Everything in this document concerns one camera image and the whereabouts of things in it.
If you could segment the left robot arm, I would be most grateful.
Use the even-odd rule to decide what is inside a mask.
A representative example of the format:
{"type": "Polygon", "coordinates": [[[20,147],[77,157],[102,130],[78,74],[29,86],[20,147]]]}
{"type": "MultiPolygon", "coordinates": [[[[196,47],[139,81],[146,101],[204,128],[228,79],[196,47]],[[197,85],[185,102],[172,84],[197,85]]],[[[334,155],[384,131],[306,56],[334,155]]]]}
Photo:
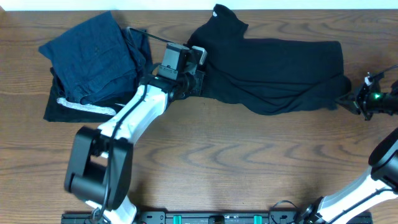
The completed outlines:
{"type": "Polygon", "coordinates": [[[96,129],[75,135],[64,188],[93,208],[66,213],[62,223],[133,223],[137,207],[128,197],[133,149],[143,132],[171,102],[201,92],[207,51],[169,42],[163,61],[139,82],[133,98],[96,129]]]}

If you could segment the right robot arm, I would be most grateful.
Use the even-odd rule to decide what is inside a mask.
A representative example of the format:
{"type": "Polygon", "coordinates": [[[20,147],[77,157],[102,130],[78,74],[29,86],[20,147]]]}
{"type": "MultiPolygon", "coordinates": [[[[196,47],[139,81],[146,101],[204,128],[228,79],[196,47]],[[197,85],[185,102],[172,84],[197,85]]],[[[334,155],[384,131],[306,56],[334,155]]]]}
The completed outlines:
{"type": "MultiPolygon", "coordinates": [[[[336,102],[369,121],[374,113],[397,114],[397,82],[382,93],[377,80],[368,81],[336,102]]],[[[295,223],[348,223],[367,209],[397,198],[397,130],[371,153],[368,168],[354,182],[333,195],[320,197],[296,216],[295,223]]]]}

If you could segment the black polo shirt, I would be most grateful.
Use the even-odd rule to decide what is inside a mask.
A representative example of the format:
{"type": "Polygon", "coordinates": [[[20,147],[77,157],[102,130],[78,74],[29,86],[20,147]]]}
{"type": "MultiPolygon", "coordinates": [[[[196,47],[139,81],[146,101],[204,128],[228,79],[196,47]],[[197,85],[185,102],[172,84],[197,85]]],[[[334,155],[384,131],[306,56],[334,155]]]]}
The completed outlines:
{"type": "Polygon", "coordinates": [[[248,24],[217,4],[187,44],[206,50],[201,96],[261,115],[336,109],[351,91],[337,41],[247,39],[248,24]]]}

